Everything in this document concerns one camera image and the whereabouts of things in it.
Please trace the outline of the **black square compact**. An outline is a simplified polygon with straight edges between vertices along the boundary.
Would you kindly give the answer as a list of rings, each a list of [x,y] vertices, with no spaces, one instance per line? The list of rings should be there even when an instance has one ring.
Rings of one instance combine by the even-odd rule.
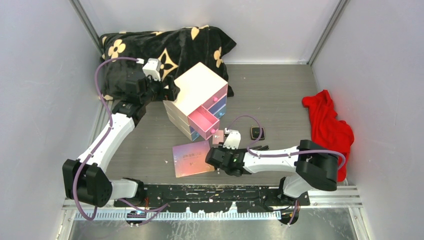
[[[266,138],[265,129],[259,126],[252,126],[250,128],[250,138],[251,140],[263,141]]]

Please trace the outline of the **small pink drawer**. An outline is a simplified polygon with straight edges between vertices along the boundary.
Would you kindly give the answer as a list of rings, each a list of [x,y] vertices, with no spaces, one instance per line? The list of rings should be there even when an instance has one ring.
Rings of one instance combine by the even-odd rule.
[[[190,126],[205,140],[219,129],[220,120],[202,105],[188,115]]]

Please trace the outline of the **holographic eyeshadow palette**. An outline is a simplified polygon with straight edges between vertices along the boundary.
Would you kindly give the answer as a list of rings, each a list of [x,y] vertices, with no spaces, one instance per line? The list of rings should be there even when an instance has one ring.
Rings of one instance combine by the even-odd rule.
[[[207,140],[174,146],[172,148],[175,177],[182,178],[207,172],[215,168],[206,163],[206,157],[211,149]]]

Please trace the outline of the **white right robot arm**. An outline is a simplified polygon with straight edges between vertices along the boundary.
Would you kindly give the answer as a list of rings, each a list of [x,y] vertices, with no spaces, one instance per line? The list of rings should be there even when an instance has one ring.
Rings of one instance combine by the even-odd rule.
[[[297,146],[278,150],[212,147],[205,162],[235,177],[261,172],[287,173],[282,177],[277,198],[288,206],[309,190],[335,191],[342,157],[337,151],[304,139]]]

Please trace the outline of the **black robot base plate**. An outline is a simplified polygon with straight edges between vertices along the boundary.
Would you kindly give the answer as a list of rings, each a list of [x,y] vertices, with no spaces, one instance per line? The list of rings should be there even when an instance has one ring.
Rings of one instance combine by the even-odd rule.
[[[168,205],[171,213],[225,213],[235,207],[237,213],[266,213],[278,209],[309,206],[307,192],[297,199],[283,196],[282,188],[268,185],[145,184],[126,201],[150,209]]]

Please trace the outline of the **white pink drawer organizer box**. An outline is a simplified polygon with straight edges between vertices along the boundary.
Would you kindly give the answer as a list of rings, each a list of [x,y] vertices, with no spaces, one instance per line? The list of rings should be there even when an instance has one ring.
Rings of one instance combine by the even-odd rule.
[[[194,141],[201,136],[190,126],[188,115],[203,106],[220,120],[226,113],[228,82],[201,62],[174,82],[180,88],[176,100],[163,101],[168,119],[190,141]]]

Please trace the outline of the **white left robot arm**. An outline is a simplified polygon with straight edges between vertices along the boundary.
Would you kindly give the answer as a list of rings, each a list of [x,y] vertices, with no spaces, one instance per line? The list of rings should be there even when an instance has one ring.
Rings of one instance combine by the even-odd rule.
[[[144,183],[133,178],[110,180],[107,167],[123,140],[136,128],[151,102],[174,101],[180,88],[173,76],[155,81],[147,73],[137,72],[127,80],[125,98],[111,110],[111,118],[100,135],[76,160],[62,166],[65,195],[72,200],[98,208],[108,201],[124,199],[141,206],[147,197]]]

